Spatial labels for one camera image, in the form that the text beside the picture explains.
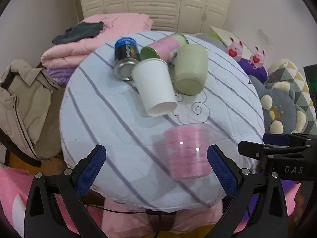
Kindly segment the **pink plastic cup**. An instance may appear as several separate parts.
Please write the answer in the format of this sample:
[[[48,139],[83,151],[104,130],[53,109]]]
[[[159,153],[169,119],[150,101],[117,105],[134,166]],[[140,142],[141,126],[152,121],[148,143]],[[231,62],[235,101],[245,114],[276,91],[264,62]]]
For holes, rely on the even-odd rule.
[[[173,179],[195,179],[210,174],[207,149],[211,144],[211,134],[208,125],[181,125],[165,131],[163,136]]]

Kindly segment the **light green cup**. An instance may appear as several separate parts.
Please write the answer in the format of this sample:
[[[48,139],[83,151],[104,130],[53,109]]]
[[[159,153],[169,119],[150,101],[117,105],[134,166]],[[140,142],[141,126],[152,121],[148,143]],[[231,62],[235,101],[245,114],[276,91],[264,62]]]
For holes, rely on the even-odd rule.
[[[199,94],[207,79],[208,54],[198,44],[186,44],[177,51],[174,87],[187,96]]]

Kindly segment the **white paper cup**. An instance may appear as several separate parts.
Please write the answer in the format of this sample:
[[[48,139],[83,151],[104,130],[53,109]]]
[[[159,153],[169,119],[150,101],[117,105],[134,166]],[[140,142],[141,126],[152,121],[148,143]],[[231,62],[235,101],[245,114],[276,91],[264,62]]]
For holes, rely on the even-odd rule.
[[[132,78],[150,117],[167,115],[176,109],[176,96],[165,61],[151,58],[139,62],[132,70]]]

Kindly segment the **grey bear plush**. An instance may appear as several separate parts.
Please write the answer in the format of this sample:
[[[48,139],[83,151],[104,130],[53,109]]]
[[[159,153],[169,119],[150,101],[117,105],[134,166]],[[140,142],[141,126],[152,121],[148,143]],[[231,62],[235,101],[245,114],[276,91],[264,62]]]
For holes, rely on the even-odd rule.
[[[254,76],[249,78],[262,105],[265,133],[303,133],[308,124],[307,114],[294,101],[293,84],[280,81],[264,85]]]

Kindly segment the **pink cloth at bottom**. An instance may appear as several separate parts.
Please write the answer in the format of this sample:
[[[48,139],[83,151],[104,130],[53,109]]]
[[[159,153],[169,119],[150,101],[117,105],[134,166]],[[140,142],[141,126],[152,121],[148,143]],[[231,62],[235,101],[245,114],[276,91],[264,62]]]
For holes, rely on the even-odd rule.
[[[1,206],[7,220],[21,236],[24,235],[26,202],[32,180],[28,171],[1,168]],[[285,198],[288,215],[301,217],[304,197],[300,184],[294,185]],[[108,237],[150,237],[154,234],[146,215],[133,214],[132,210],[110,199],[105,200],[104,207],[99,209],[89,206],[87,210]],[[218,202],[212,208],[200,212],[179,211],[171,230],[163,233],[162,237],[204,237],[222,216],[222,207],[222,202]]]

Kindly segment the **purple cushion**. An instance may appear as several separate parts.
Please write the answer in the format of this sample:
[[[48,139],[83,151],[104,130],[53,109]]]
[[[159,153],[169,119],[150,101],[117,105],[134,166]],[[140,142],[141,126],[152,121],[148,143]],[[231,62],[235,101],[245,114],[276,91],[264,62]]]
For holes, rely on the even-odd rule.
[[[247,75],[256,77],[261,83],[264,83],[268,78],[264,67],[254,69],[253,65],[249,64],[247,59],[241,58],[238,64]]]

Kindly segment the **triangle pattern pillow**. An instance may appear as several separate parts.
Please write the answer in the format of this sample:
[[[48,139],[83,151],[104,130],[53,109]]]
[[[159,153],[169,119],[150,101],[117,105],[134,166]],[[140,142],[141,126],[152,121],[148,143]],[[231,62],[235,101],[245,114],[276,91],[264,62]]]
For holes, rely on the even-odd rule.
[[[316,135],[316,113],[313,101],[310,98],[306,79],[289,59],[280,59],[268,69],[268,78],[265,83],[269,84],[280,81],[287,81],[293,84],[295,89],[294,102],[307,114],[307,127],[303,133]]]

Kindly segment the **right pink pig plush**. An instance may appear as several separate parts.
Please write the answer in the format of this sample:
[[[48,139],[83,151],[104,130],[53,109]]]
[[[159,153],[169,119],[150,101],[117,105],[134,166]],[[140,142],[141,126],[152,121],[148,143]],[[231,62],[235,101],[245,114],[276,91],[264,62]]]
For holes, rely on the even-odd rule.
[[[251,64],[254,69],[260,69],[264,64],[265,50],[260,50],[257,46],[255,49],[256,51],[250,56],[248,63]]]

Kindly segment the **left pink pig plush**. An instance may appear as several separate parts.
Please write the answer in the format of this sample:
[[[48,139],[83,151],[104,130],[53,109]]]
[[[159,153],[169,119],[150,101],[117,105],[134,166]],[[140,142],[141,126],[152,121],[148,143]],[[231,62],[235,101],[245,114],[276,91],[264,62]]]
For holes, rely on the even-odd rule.
[[[243,42],[242,40],[238,40],[238,42],[235,42],[232,37],[229,37],[229,39],[232,43],[226,47],[225,52],[236,62],[239,62],[243,54]]]

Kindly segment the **beige jacket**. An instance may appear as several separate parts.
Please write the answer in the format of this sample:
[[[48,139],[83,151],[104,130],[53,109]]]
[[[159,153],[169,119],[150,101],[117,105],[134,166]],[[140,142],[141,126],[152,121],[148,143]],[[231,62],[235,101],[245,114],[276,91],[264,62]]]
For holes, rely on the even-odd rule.
[[[12,61],[1,77],[1,144],[33,167],[57,156],[64,92],[44,68]]]

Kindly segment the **purple folded blanket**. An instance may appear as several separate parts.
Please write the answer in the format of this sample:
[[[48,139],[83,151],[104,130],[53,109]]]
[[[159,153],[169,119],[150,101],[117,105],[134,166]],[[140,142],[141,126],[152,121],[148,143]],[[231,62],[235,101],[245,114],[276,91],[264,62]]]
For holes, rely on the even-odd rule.
[[[66,85],[76,68],[47,68],[50,77],[59,85]]]

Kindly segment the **cream wardrobe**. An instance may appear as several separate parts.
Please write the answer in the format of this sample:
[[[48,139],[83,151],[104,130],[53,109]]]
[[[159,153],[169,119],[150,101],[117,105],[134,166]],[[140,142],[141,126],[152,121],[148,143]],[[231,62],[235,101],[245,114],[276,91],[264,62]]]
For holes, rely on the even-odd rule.
[[[224,25],[230,0],[81,0],[83,16],[99,13],[143,13],[153,30],[208,33]]]

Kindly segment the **pink folded quilt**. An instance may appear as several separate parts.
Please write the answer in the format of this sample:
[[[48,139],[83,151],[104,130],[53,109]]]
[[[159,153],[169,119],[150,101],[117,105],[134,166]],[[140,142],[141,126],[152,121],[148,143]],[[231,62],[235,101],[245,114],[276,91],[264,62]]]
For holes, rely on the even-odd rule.
[[[121,36],[149,31],[154,24],[149,15],[131,12],[96,14],[83,21],[103,22],[104,28],[94,38],[51,47],[41,57],[41,63],[45,68],[76,68],[90,53],[103,44]]]

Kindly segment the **blue black metal can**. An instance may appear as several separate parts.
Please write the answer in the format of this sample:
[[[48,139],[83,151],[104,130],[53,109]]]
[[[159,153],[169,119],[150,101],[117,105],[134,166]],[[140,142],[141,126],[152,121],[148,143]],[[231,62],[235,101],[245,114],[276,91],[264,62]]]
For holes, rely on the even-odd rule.
[[[123,81],[132,80],[132,70],[141,61],[135,39],[123,37],[115,43],[115,76]]]

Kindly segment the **dark grey garment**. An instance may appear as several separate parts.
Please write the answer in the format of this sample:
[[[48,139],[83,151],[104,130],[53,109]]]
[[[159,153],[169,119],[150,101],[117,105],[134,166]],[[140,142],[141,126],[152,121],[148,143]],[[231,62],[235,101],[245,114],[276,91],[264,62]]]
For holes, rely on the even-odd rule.
[[[94,38],[100,34],[104,28],[103,22],[87,23],[80,22],[77,25],[67,29],[64,34],[56,36],[52,43],[54,45],[68,44],[70,42],[77,42],[86,38]]]

